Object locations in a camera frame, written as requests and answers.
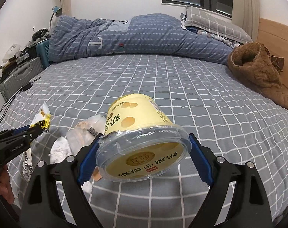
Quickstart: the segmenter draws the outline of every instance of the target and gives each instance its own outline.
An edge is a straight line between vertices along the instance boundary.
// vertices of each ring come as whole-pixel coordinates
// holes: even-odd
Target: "pillow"
[[[242,44],[253,42],[251,37],[239,26],[217,19],[202,9],[189,5],[186,6],[185,26],[196,26]]]

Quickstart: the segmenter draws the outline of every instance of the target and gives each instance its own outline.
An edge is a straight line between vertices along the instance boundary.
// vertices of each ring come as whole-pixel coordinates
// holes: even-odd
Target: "window sill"
[[[162,2],[162,5],[185,7],[185,5],[183,5],[183,4],[178,4],[178,3],[165,3],[165,2]],[[216,13],[216,12],[214,12],[214,11],[210,11],[210,10],[203,9],[203,8],[200,8],[200,7],[198,7],[198,9],[201,9],[201,10],[203,10],[204,12],[209,13],[209,14],[211,14],[211,15],[214,15],[215,17],[217,17],[217,18],[219,18],[219,19],[222,19],[222,20],[224,20],[224,21],[232,22],[232,18],[230,18],[230,17],[228,17],[228,16],[225,16],[225,15],[223,15],[223,14]]]

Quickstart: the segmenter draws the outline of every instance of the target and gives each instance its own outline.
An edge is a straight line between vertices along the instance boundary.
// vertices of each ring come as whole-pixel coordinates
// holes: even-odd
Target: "blue blanket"
[[[164,54],[227,64],[232,49],[222,42],[183,30],[166,14],[140,15],[126,21],[79,20],[62,16],[49,45],[49,60],[108,54]]]

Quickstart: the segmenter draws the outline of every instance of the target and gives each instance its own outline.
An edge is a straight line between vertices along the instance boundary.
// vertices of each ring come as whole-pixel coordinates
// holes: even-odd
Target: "clear plastic lid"
[[[161,175],[191,151],[187,132],[176,124],[111,132],[100,138],[99,145],[100,174],[115,182]]]

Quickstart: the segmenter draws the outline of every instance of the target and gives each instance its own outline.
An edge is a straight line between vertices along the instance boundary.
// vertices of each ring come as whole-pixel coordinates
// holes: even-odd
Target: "white wall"
[[[260,0],[260,18],[288,25],[288,1]]]
[[[126,20],[148,13],[165,13],[180,19],[180,14],[185,13],[185,6],[162,4],[162,0],[71,0],[71,4],[73,16],[91,20]],[[231,21],[228,17],[216,16]]]
[[[49,28],[56,0],[7,0],[0,10],[0,65],[6,51],[14,43],[24,46],[38,31]],[[4,99],[0,93],[0,108]]]

